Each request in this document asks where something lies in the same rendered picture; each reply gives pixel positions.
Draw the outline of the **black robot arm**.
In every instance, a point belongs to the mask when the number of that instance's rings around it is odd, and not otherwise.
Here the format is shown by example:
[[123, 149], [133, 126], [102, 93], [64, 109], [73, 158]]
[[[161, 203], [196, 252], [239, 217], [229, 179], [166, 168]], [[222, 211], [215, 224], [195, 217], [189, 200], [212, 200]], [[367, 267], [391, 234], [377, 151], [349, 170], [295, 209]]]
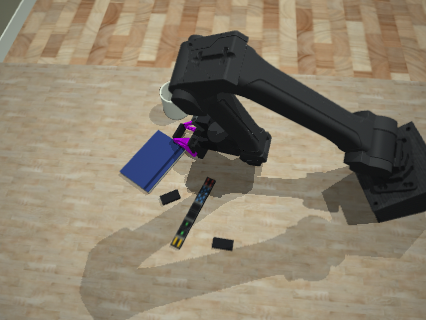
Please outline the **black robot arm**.
[[343, 163], [351, 171], [373, 177], [377, 193], [417, 189], [411, 140], [397, 137], [396, 120], [369, 110], [347, 111], [268, 63], [248, 39], [234, 30], [191, 35], [180, 46], [168, 90], [171, 102], [193, 115], [201, 148], [218, 151], [218, 146], [252, 166], [267, 162], [272, 137], [238, 95], [330, 140], [345, 152]]

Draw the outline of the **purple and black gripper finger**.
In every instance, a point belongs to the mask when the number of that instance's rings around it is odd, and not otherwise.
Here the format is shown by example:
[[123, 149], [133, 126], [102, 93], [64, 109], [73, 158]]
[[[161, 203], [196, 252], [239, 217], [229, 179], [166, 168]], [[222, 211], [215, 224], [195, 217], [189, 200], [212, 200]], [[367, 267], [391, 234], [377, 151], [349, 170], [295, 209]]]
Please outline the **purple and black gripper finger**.
[[[182, 146], [186, 151], [188, 151], [193, 157], [196, 157], [197, 152], [192, 153], [190, 148], [188, 147], [187, 143], [189, 141], [190, 138], [173, 138], [173, 141], [175, 143], [177, 143], [178, 145]], [[187, 146], [185, 146], [187, 145]], [[188, 149], [189, 148], [189, 149]]]
[[195, 129], [196, 129], [196, 127], [190, 127], [190, 125], [193, 125], [193, 124], [191, 124], [191, 122], [192, 121], [190, 121], [190, 122], [186, 122], [186, 123], [183, 123], [183, 125], [185, 126], [185, 128], [186, 129], [188, 129], [188, 130], [191, 130], [191, 131], [195, 131]]

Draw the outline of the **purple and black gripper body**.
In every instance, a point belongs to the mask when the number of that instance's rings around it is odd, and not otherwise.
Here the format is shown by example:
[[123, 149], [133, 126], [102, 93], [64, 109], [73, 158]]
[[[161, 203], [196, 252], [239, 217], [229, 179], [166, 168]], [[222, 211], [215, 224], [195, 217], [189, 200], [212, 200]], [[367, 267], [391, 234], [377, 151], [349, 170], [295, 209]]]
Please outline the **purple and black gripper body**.
[[195, 152], [197, 152], [197, 157], [203, 159], [209, 149], [201, 148], [200, 144], [198, 143], [198, 138], [200, 137], [201, 133], [202, 132], [196, 128], [187, 145], [192, 153], [195, 154]]

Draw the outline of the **pale grey mug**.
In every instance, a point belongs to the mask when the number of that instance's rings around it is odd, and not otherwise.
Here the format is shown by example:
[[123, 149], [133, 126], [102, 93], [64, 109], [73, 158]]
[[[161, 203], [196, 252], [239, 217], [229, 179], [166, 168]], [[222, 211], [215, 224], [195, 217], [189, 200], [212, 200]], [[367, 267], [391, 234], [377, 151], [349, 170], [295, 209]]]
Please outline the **pale grey mug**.
[[163, 100], [163, 98], [161, 97], [165, 114], [169, 118], [174, 120], [183, 119], [187, 116], [187, 114], [185, 114], [181, 109], [179, 109], [174, 103], [167, 102], [167, 101], [171, 101], [171, 97], [172, 97], [172, 94], [168, 90], [169, 83], [170, 81], [165, 83], [160, 89], [160, 97], [162, 95], [162, 97], [165, 99]]

